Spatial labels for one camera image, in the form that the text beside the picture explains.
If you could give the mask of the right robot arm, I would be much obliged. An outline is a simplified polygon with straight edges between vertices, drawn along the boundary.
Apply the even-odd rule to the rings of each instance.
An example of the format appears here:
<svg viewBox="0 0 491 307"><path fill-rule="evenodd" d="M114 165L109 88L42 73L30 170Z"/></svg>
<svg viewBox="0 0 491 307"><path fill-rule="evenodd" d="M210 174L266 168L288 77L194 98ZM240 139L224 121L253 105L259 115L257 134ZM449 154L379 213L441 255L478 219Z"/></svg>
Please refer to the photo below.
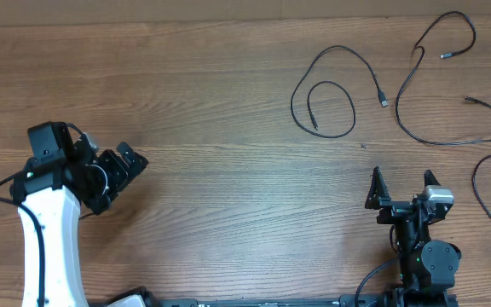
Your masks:
<svg viewBox="0 0 491 307"><path fill-rule="evenodd" d="M448 294L455 285L455 274L462 257L454 244L430 237L429 227L445 219L454 203L453 193L444 188L431 171L424 173L424 189L410 201L391 199L379 167L373 169L365 207L378 212L377 223L390 226L390 245L394 259L370 272L355 291L359 306L365 283L393 264L399 265L401 283L376 298L365 298L366 306L456 306L457 298Z"/></svg>

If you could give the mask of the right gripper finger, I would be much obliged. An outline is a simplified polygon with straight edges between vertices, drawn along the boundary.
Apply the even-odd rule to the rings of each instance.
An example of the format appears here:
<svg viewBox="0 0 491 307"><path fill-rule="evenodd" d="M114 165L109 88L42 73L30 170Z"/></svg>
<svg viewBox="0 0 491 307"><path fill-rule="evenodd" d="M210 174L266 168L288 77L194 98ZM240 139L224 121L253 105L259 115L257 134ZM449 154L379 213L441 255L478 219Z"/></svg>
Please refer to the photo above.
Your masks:
<svg viewBox="0 0 491 307"><path fill-rule="evenodd" d="M371 186L367 194L365 208L380 210L390 203L390 193L387 189L379 166L373 169Z"/></svg>
<svg viewBox="0 0 491 307"><path fill-rule="evenodd" d="M432 185L435 185L435 186L440 186L441 184L438 182L438 180L436 179L435 175L432 173L431 170L426 170L425 173L424 173L424 183L425 183L425 186L432 186Z"/></svg>

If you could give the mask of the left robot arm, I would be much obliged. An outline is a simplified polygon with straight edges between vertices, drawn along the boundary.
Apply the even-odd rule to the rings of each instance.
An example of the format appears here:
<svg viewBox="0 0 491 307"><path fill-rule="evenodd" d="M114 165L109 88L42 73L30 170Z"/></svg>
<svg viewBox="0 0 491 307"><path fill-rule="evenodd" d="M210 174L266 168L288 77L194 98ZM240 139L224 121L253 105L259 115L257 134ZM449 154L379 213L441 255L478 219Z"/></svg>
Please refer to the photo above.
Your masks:
<svg viewBox="0 0 491 307"><path fill-rule="evenodd" d="M75 126L47 122L28 131L33 156L14 178L25 243L25 306L85 306L78 223L86 206L99 216L147 167L126 142L100 151Z"/></svg>

